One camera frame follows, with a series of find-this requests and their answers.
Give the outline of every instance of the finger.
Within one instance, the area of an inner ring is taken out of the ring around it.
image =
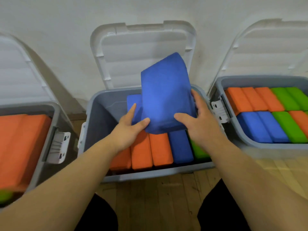
[[[189,116],[187,113],[176,113],[174,118],[183,123],[187,128],[189,128],[192,122],[195,120],[192,116]]]
[[[196,106],[198,109],[198,115],[201,115],[201,113],[205,112],[206,110],[208,110],[208,106],[206,105],[205,101],[203,100],[203,98],[199,95],[198,92],[196,92],[195,90],[191,90],[192,92],[192,96],[194,97],[195,101],[196,101]]]
[[[133,106],[130,108],[130,110],[127,112],[127,114],[124,116],[124,122],[126,125],[131,125],[132,120],[135,114],[135,109],[136,109],[136,103],[133,104]]]
[[[137,134],[140,133],[144,128],[146,128],[148,126],[149,123],[150,123],[149,118],[143,119],[142,121],[133,125],[134,131],[136,131]]]

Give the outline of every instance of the open lid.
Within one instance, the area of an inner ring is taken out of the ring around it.
[[[261,20],[234,39],[216,77],[291,75],[308,53],[308,22]]]
[[[24,46],[0,33],[0,105],[58,103]]]
[[[141,71],[178,52],[189,72],[196,31],[184,21],[126,26],[101,25],[90,45],[106,89],[141,86]]]

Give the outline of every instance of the white plastic latch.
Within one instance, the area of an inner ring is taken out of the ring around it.
[[[223,101],[218,100],[218,101],[213,101],[211,102],[212,109],[214,115],[217,117],[219,123],[227,123],[230,121],[230,117],[228,115],[227,109],[223,103]]]
[[[82,143],[82,141],[83,141],[83,136],[84,136],[84,130],[85,130],[85,128],[86,128],[86,122],[84,122],[83,124],[82,124],[82,126],[81,126],[81,131],[80,131],[80,136],[79,136],[79,141],[78,141],[78,145],[77,145],[77,147],[79,148],[79,146],[80,146],[80,144]]]
[[[62,162],[64,162],[70,138],[70,132],[56,131],[47,157],[48,163],[61,164]]]

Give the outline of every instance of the gray plastic storage bin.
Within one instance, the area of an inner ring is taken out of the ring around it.
[[[60,106],[56,103],[43,102],[0,106],[0,116],[15,114],[45,114],[52,118],[41,155],[39,157],[31,182],[26,190],[27,192],[34,189],[37,185],[50,178],[52,175],[56,174],[58,171],[63,169],[77,158],[78,137],[71,128],[70,124],[67,122],[66,116],[61,111]],[[64,162],[60,164],[51,164],[46,162],[46,159],[56,131],[70,132],[71,137]]]
[[[192,86],[209,105],[210,101],[204,91],[198,86]],[[126,97],[132,94],[141,94],[141,88],[110,89],[96,93],[88,103],[87,122],[84,128],[83,139],[80,140],[78,154],[85,152],[99,140],[111,133],[118,124],[120,118],[127,113]],[[103,182],[126,181],[151,177],[160,177],[176,173],[187,173],[205,168],[214,167],[212,162],[195,163],[177,166],[173,164],[169,168],[153,167],[143,172],[129,171],[126,174],[113,175],[110,171]]]
[[[212,101],[219,100],[224,102],[230,117],[230,123],[238,137],[247,145],[267,149],[308,149],[308,144],[291,144],[291,143],[257,143],[248,138],[243,132],[237,117],[226,97],[225,90],[229,87],[298,87],[308,95],[308,79],[298,76],[279,76],[279,75],[241,75],[241,76],[223,76],[215,82],[215,93]]]

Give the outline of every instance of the blue cloth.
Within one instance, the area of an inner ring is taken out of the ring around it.
[[[128,95],[126,97],[127,101],[127,112],[131,109],[131,107],[136,103],[135,114],[132,120],[132,125],[141,121],[142,114],[142,96],[141,94]]]
[[[141,72],[142,119],[149,117],[145,131],[163,134],[184,130],[175,120],[175,113],[187,113],[196,117],[195,102],[185,62],[174,53]]]
[[[176,164],[189,163],[193,161],[193,152],[185,130],[168,133],[173,161]]]
[[[244,133],[258,143],[273,143],[265,126],[256,112],[242,112],[237,116]]]
[[[289,143],[290,140],[270,112],[256,112],[274,143]]]

